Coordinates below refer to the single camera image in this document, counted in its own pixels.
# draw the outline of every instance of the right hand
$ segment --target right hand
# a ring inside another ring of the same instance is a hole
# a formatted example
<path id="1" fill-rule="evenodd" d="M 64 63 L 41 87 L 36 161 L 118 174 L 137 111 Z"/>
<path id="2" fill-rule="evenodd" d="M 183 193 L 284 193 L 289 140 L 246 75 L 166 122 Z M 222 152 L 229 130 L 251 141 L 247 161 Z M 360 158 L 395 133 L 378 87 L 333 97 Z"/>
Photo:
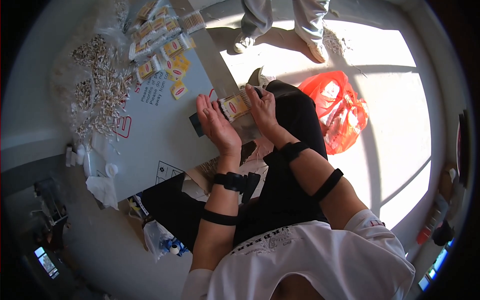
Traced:
<path id="1" fill-rule="evenodd" d="M 262 98 L 260 99 L 250 84 L 245 86 L 245 91 L 252 103 L 250 113 L 260 132 L 268 138 L 269 133 L 278 125 L 275 117 L 275 97 L 272 93 L 262 89 Z"/>

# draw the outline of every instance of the shoe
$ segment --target shoe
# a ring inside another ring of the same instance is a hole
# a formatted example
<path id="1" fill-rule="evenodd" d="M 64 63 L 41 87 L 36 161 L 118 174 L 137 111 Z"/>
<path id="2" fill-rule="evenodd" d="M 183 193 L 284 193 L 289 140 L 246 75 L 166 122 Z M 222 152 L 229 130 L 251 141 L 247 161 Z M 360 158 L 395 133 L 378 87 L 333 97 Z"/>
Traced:
<path id="1" fill-rule="evenodd" d="M 255 38 L 246 37 L 243 32 L 240 32 L 239 36 L 235 39 L 235 44 L 233 49 L 237 53 L 243 53 L 247 51 L 248 48 L 252 48 L 255 44 Z"/>
<path id="2" fill-rule="evenodd" d="M 275 80 L 275 73 L 273 72 L 272 68 L 269 68 L 268 65 L 264 65 L 258 71 L 258 84 L 264 88 L 266 87 L 271 81 Z"/>
<path id="3" fill-rule="evenodd" d="M 328 60 L 328 53 L 323 43 L 309 44 L 308 48 L 310 48 L 313 57 L 315 57 L 320 63 L 324 63 Z"/>

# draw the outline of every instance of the white paper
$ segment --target white paper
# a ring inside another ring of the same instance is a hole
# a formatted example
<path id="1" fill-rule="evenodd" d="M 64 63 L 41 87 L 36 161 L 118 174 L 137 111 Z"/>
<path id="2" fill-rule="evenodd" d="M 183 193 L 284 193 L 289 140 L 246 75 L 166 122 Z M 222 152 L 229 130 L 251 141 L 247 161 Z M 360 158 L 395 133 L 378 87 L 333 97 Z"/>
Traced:
<path id="1" fill-rule="evenodd" d="M 97 200 L 103 203 L 105 207 L 111 206 L 116 210 L 119 209 L 112 178 L 90 176 L 87 178 L 86 184 L 87 189 Z"/>

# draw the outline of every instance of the blue object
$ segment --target blue object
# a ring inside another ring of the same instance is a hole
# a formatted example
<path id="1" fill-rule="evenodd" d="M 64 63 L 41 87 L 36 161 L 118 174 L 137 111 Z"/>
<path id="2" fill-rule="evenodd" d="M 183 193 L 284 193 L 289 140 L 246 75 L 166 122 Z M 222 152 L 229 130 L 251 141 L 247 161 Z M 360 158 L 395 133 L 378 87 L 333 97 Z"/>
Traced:
<path id="1" fill-rule="evenodd" d="M 185 247 L 185 245 L 182 244 L 177 238 L 160 241 L 159 248 L 166 252 L 170 252 L 172 245 L 176 245 L 180 251 L 178 252 L 177 256 L 182 256 L 185 252 L 188 252 L 187 247 Z"/>

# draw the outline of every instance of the concrete floor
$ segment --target concrete floor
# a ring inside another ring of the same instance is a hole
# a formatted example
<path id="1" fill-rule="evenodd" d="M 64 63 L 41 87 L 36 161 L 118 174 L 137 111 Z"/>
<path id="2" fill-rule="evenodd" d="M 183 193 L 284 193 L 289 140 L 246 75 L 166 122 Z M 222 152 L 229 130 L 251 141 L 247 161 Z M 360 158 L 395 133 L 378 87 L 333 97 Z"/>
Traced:
<path id="1" fill-rule="evenodd" d="M 345 58 L 329 51 L 328 63 L 318 64 L 293 31 L 291 1 L 276 0 L 272 7 L 273 28 L 244 54 L 233 51 L 243 16 L 240 1 L 212 5 L 202 15 L 239 86 L 265 64 L 275 66 L 277 79 L 295 86 L 321 72 L 341 70 L 348 76 L 367 101 L 370 117 L 357 143 L 329 161 L 407 252 L 430 208 L 444 162 L 441 95 L 422 41 L 391 3 L 333 0 L 330 8 L 339 17 L 328 13 L 324 21 L 353 50 Z"/>

